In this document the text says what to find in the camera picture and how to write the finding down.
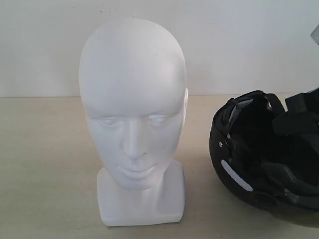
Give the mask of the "black helmet with visor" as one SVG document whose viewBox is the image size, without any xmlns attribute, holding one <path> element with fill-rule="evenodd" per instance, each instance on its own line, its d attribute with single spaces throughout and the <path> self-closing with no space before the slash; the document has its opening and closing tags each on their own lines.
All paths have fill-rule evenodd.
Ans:
<svg viewBox="0 0 319 239">
<path fill-rule="evenodd" d="M 229 98 L 212 119 L 209 153 L 219 180 L 236 198 L 318 228 L 318 89 L 284 101 L 261 90 Z"/>
</svg>

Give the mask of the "white mannequin head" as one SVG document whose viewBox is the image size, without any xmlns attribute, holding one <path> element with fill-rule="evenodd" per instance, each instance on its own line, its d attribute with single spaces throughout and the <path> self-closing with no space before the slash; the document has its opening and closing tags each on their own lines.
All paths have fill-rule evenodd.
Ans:
<svg viewBox="0 0 319 239">
<path fill-rule="evenodd" d="M 188 89 L 175 37 L 145 19 L 104 24 L 84 45 L 79 86 L 103 165 L 97 175 L 102 221 L 108 226 L 179 222 L 185 181 L 174 155 Z"/>
</svg>

